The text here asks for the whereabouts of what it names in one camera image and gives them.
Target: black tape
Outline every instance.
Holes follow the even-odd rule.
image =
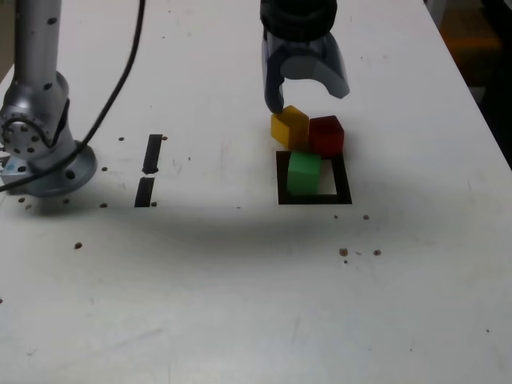
[[[141,178],[138,182],[135,208],[149,207],[153,193],[154,178]]]
[[[330,160],[332,163],[336,194],[316,194],[311,196],[293,196],[287,191],[290,156],[291,152],[285,151],[278,151],[275,154],[278,172],[279,205],[352,204],[349,181],[345,170],[345,161],[342,155],[322,158],[323,160]]]
[[[158,157],[160,156],[160,147],[162,146],[161,134],[150,134],[147,141],[146,156],[142,172],[144,174],[156,174],[158,172]]]

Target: wooden block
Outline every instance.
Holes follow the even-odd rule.
[[[321,165],[322,158],[317,154],[293,152],[288,165],[286,190],[293,196],[317,194]]]
[[[321,156],[338,156],[343,152],[345,131],[336,116],[312,118],[310,121],[310,149]]]
[[[293,106],[272,115],[272,137],[288,150],[307,150],[310,118]]]

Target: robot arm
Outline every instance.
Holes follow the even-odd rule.
[[[285,78],[312,78],[335,97],[348,94],[342,58],[330,34],[336,1],[261,0],[265,100],[272,112],[282,112]],[[139,1],[125,72],[84,142],[76,142],[67,118],[69,87],[57,72],[62,0],[17,0],[14,79],[0,110],[0,142],[10,153],[2,164],[5,185],[0,191],[39,197],[65,194],[93,176],[97,163],[87,143],[130,73],[145,4]]]
[[[342,56],[330,33],[337,9],[337,0],[262,0],[265,101],[273,113],[284,107],[285,78],[310,78],[336,98],[348,95]]]

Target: white table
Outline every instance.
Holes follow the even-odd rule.
[[[258,8],[149,1],[92,143],[108,171],[67,205],[0,197],[2,384],[511,382],[512,175],[422,0],[340,0],[346,99],[286,84],[342,122],[352,206],[277,204]],[[64,3],[76,138],[136,9]],[[149,134],[158,206],[135,209]]]

